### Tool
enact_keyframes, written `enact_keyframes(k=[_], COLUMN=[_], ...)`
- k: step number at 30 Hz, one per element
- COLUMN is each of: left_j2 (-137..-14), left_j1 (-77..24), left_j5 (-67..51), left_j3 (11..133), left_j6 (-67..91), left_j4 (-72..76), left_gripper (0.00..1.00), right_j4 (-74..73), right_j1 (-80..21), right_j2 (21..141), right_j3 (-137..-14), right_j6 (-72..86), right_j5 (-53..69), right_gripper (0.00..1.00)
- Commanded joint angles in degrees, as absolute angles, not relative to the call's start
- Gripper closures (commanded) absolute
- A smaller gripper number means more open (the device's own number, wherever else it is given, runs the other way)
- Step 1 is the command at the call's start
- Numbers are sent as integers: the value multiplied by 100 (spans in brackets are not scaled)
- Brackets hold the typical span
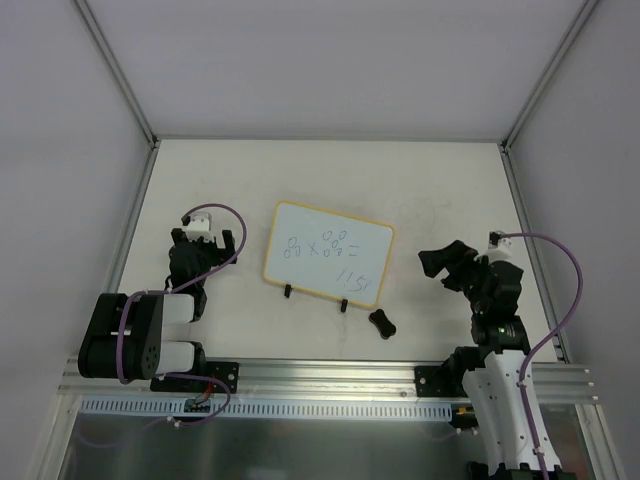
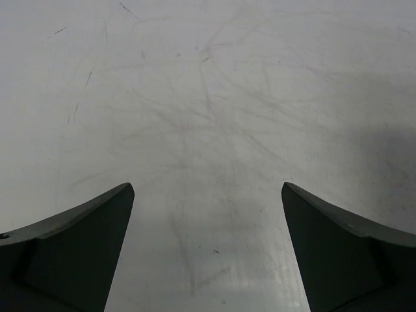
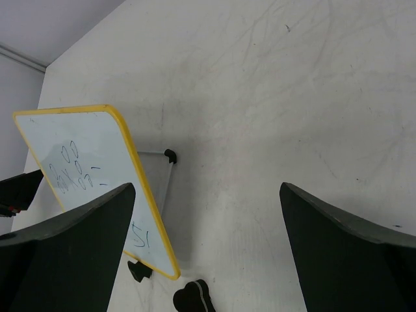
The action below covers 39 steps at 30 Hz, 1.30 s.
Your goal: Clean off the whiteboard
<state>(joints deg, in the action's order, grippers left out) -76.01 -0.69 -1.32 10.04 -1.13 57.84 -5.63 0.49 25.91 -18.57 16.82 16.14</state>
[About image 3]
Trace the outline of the black whiteboard eraser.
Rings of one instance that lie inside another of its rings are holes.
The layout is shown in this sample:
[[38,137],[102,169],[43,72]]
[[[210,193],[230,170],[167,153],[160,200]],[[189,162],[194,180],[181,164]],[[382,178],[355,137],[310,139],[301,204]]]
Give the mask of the black whiteboard eraser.
[[202,280],[188,282],[175,292],[173,304],[178,312],[215,312],[208,284]]

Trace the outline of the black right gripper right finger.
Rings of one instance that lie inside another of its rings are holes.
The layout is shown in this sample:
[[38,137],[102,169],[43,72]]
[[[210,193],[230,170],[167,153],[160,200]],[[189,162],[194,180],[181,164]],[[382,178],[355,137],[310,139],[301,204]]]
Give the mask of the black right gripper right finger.
[[308,311],[414,311],[415,237],[282,183],[281,209]]

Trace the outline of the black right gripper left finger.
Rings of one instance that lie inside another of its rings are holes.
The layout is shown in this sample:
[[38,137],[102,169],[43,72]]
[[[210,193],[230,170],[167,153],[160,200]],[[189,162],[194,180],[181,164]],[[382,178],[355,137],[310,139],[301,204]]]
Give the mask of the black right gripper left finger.
[[106,311],[136,192],[108,193],[1,236],[2,311]]

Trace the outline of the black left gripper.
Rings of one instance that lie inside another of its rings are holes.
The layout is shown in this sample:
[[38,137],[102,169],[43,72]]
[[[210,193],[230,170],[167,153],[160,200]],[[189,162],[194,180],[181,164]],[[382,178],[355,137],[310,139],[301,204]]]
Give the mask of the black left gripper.
[[44,175],[41,170],[20,174],[1,181],[1,217],[13,217],[27,211]]

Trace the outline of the yellow framed whiteboard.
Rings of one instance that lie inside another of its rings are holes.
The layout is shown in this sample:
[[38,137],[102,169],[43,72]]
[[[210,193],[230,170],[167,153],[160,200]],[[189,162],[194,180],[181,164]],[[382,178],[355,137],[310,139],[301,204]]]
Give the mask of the yellow framed whiteboard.
[[177,280],[180,269],[123,116],[110,105],[25,110],[14,122],[62,209],[132,183],[136,198],[123,251]]

